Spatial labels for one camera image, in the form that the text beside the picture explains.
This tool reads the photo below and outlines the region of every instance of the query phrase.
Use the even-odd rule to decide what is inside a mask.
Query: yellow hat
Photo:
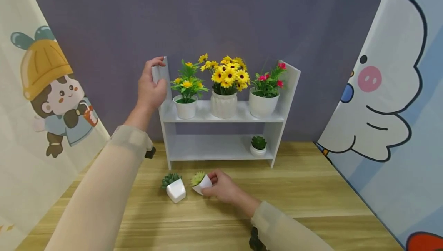
[[[32,101],[52,81],[73,73],[58,42],[41,39],[26,51],[20,67],[23,95]]]

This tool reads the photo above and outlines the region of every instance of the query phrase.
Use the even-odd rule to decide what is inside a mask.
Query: white shelf
[[[195,117],[183,120],[178,117],[177,108],[174,102],[171,102],[163,116],[163,122],[283,122],[285,120],[277,111],[267,118],[254,117],[249,111],[248,101],[238,101],[236,114],[229,119],[220,119],[211,114],[210,103],[210,100],[198,100]]]
[[[166,66],[152,68],[152,79],[155,83],[165,79],[170,85],[167,58]],[[257,119],[250,114],[248,101],[237,102],[237,112],[229,119],[219,119],[210,112],[210,100],[197,101],[195,117],[182,120],[177,116],[177,109],[172,101],[171,88],[168,89],[165,101],[158,108],[166,158],[169,169],[173,161],[208,161],[208,160],[267,160],[272,167],[277,156],[283,130],[285,129],[292,99],[297,88],[300,71],[286,64],[287,71],[282,80],[285,87],[280,92],[274,113],[265,119]],[[267,141],[267,153],[264,158],[256,158],[250,152],[251,138],[254,135],[178,135],[176,123],[265,123],[262,136]]]
[[[169,152],[171,161],[272,160],[268,150],[264,158],[250,152],[254,135],[177,135]]]

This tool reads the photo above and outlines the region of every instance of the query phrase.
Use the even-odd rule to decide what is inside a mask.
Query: wooden table
[[[155,144],[131,191],[115,250],[250,250],[251,224],[230,205],[203,198],[190,186],[173,204],[160,189],[166,154]],[[313,143],[282,143],[274,169],[266,161],[183,161],[174,172],[185,183],[216,167],[240,187],[310,228],[335,250],[402,250]],[[17,250],[43,250],[88,167],[53,205]]]

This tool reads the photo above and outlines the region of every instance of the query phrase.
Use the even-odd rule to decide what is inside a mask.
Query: pink nose
[[[357,82],[365,93],[375,91],[381,85],[381,72],[374,66],[367,66],[359,73]]]

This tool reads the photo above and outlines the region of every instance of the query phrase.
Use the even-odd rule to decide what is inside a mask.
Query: white geometric pot
[[[192,99],[195,101],[192,103],[177,103],[177,100],[182,99],[181,95],[177,95],[174,97],[173,101],[175,103],[175,106],[177,108],[177,115],[183,120],[191,119],[195,117],[195,112],[197,111],[197,97],[193,96]]]
[[[195,187],[192,187],[192,189],[195,190],[199,195],[203,195],[202,189],[210,187],[212,187],[211,179],[207,175],[205,175],[200,184],[196,185]]]
[[[276,97],[260,97],[253,94],[255,88],[250,88],[249,108],[251,115],[257,118],[264,118],[271,115],[278,102],[280,94]]]
[[[250,150],[251,150],[252,155],[254,155],[257,158],[263,158],[266,154],[266,147],[265,147],[265,149],[256,149],[251,144]]]
[[[166,193],[172,200],[172,202],[177,204],[179,201],[186,197],[186,189],[183,181],[181,179],[178,179],[177,181],[172,182],[172,184],[169,184],[166,187]]]
[[[220,95],[212,91],[211,113],[221,119],[233,117],[237,111],[237,93]]]

